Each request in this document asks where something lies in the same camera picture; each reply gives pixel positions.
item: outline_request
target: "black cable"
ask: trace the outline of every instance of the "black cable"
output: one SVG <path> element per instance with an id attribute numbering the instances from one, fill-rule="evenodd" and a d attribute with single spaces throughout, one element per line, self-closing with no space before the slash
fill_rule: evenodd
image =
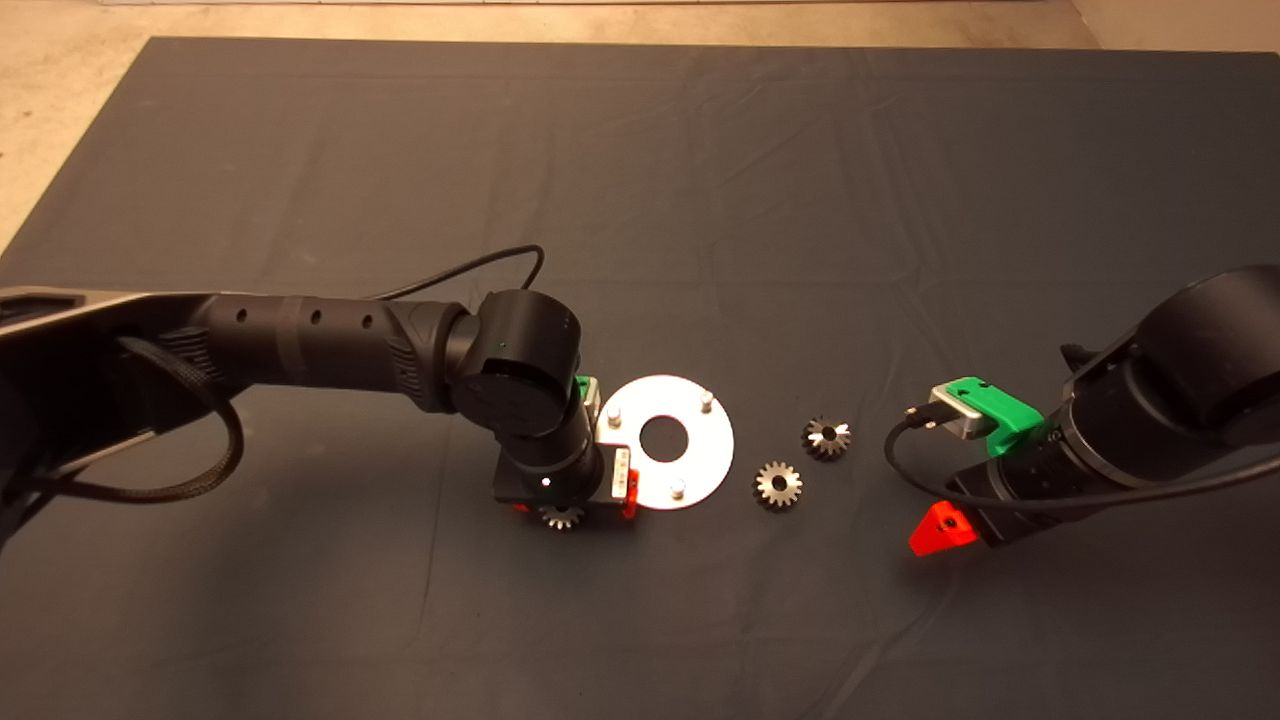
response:
<path id="1" fill-rule="evenodd" d="M 934 404 L 915 407 L 916 413 L 906 418 L 901 423 L 893 427 L 884 438 L 884 460 L 888 461 L 890 466 L 893 468 L 897 474 L 906 480 L 911 487 L 927 492 L 934 497 L 942 500 L 950 500 L 951 502 L 959 502 L 969 507 L 977 507 L 979 510 L 1006 510 L 1010 512 L 1055 512 L 1061 510 L 1097 510 L 1102 507 L 1112 507 L 1117 505 L 1134 505 L 1138 502 L 1155 502 L 1157 500 L 1171 500 L 1174 497 L 1187 497 L 1192 495 L 1201 495 L 1206 492 L 1212 492 L 1217 489 L 1229 488 L 1233 486 L 1239 486 L 1249 480 L 1256 480 L 1265 475 L 1275 471 L 1280 471 L 1280 456 L 1275 456 L 1267 460 L 1261 460 L 1258 462 L 1245 465 L 1243 468 L 1236 468 L 1234 470 L 1226 470 L 1224 473 L 1217 473 L 1204 478 L 1197 478 L 1193 480 L 1181 480 L 1176 483 L 1170 483 L 1160 487 L 1132 489 L 1117 493 L 1105 493 L 1105 495 L 1087 495 L 1076 497 L 1062 497 L 1055 500 L 1000 500 L 992 497 L 974 497 L 970 495 L 964 495 L 959 492 L 952 492 L 946 488 L 938 488 L 925 484 L 923 480 L 916 479 L 899 462 L 895 454 L 895 446 L 897 445 L 897 438 L 909 429 L 915 429 L 924 427 L 925 423 L 934 421 L 942 424 L 945 420 L 933 419 L 932 413 L 928 410 Z"/>
<path id="2" fill-rule="evenodd" d="M 396 300 L 399 297 L 404 297 L 406 295 L 413 295 L 415 292 L 426 290 L 431 286 L 440 284 L 444 281 L 453 279 L 463 273 L 470 273 L 471 270 L 475 270 L 476 268 L 483 268 L 484 265 L 488 265 L 490 263 L 495 263 L 498 260 L 506 260 L 507 258 L 515 258 L 516 255 L 529 255 L 529 254 L 536 255 L 536 259 L 534 260 L 534 266 L 529 270 L 529 275 L 525 277 L 525 282 L 520 286 L 521 290 L 529 290 L 534 284 L 534 281 L 538 278 L 538 273 L 541 272 L 543 260 L 547 258 L 547 252 L 543 250 L 543 246 L 540 245 L 517 245 L 516 247 L 508 247 L 506 250 L 498 250 L 488 255 L 481 255 L 474 260 L 468 260 L 461 265 L 449 268 L 448 270 L 410 283 L 404 287 L 389 290 L 387 292 L 380 292 L 378 295 L 370 295 L 365 300 Z"/>
<path id="3" fill-rule="evenodd" d="M 191 478 L 184 483 L 161 488 L 122 488 L 115 486 L 101 486 L 96 483 L 82 483 L 74 479 L 74 473 L 61 478 L 18 478 L 13 484 L 18 489 L 45 493 L 36 501 L 31 514 L 38 512 L 52 496 L 82 497 L 86 500 L 100 500 L 104 502 L 123 502 L 129 505 L 155 505 L 160 502 L 177 502 L 188 500 L 216 488 L 225 480 L 236 466 L 239 465 L 244 454 L 244 430 L 241 427 L 239 415 L 232 404 L 218 391 L 212 379 L 195 365 L 173 355 L 161 347 L 145 340 L 120 337 L 116 341 L 131 354 L 151 363 L 184 389 L 198 398 L 205 407 L 218 414 L 227 427 L 227 450 L 223 456 L 204 473 Z"/>

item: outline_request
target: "dark gray tablecloth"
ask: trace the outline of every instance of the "dark gray tablecloth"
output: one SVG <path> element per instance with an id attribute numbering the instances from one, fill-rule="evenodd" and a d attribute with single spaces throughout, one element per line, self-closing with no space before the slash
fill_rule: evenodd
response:
<path id="1" fill-rule="evenodd" d="M 737 455 L 696 509 L 563 537 L 492 502 L 461 419 L 251 389 L 219 492 L 6 546 L 0 716 L 1274 717 L 1280 484 L 918 560 L 879 441 L 964 374 L 1048 410 L 1060 342 L 1280 259 L 1277 128 L 1274 55 L 155 40 L 0 282 L 364 295 L 536 241 L 584 368 L 701 382 Z M 818 413 L 851 457 L 803 456 Z"/>

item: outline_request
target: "red bracket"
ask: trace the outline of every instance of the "red bracket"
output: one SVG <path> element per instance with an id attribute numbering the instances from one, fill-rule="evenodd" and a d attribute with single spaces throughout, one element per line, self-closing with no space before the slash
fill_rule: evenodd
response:
<path id="1" fill-rule="evenodd" d="M 940 500 L 929 506 L 929 511 L 924 514 L 924 519 L 911 533 L 910 544 L 911 552 L 916 557 L 924 557 L 940 550 L 969 544 L 975 539 L 978 539 L 978 533 L 974 532 L 964 512 L 956 510 L 946 500 Z"/>

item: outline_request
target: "plate center hole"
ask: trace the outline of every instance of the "plate center hole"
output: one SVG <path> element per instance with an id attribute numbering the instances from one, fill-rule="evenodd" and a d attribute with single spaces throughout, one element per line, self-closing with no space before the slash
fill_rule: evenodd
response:
<path id="1" fill-rule="evenodd" d="M 658 462 L 672 462 L 689 448 L 689 433 L 680 420 L 659 415 L 640 428 L 640 447 Z"/>

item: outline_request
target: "cable connector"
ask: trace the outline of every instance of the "cable connector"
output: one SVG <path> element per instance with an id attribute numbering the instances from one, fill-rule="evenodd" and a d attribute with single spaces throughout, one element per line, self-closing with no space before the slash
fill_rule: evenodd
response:
<path id="1" fill-rule="evenodd" d="M 906 425 L 909 428 L 924 428 L 932 430 L 938 425 L 945 425 L 960 418 L 960 411 L 942 401 L 925 402 L 915 407 L 906 409 Z"/>

